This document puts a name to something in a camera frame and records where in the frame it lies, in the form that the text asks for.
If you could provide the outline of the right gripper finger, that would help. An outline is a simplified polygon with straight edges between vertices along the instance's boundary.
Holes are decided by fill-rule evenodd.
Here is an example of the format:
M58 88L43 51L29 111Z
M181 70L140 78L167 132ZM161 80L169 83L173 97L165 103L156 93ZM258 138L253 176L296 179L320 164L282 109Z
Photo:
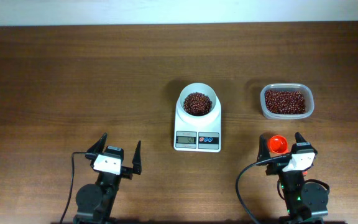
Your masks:
M259 152L257 155L257 162L259 164L266 164L267 160L269 160L270 157L270 151L267 145L267 140L264 138L263 135L260 135L259 137Z
M318 154L317 150L308 142L299 132L295 133L295 141L294 143L294 153L301 154L301 153L309 153L313 152L316 155Z

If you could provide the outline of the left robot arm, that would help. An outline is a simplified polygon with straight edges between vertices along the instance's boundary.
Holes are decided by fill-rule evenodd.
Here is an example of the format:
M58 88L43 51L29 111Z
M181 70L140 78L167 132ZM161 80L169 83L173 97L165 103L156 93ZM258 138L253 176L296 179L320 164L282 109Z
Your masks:
M137 143L132 165L122 164L124 150L120 147L106 146L107 133L82 152L90 160L90 167L98 173L93 184L82 186L76 193L77 212L73 223L112 223L111 211L122 179L131 180L133 175L142 173L141 142Z

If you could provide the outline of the orange measuring scoop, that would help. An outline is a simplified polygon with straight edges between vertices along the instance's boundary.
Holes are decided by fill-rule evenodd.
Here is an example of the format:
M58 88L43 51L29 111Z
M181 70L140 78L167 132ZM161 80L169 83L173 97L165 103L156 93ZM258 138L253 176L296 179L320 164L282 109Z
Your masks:
M290 152L287 139L283 136L276 135L271 137L267 141L268 149L270 152L283 156L284 154Z

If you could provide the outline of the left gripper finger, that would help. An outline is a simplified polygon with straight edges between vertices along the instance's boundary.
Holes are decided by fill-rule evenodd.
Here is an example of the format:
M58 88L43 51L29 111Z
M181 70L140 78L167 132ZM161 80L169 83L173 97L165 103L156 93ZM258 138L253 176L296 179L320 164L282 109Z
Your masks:
M85 157L87 159L96 159L97 156L103 152L107 136L108 134L104 133L100 139L86 151Z
M132 160L132 172L137 175L142 173L142 161L141 161L141 141L138 141L137 147L135 149L134 157Z

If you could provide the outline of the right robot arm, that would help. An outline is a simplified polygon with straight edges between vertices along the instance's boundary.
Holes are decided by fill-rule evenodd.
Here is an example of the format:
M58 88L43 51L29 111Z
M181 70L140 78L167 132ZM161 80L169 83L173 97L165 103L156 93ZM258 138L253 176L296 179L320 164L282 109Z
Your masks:
M329 185L315 179L305 179L305 172L313 166L317 150L303 136L295 133L291 151L271 157L267 140L259 137L257 162L266 166L267 175L278 176L288 215L280 223L323 223L328 214Z

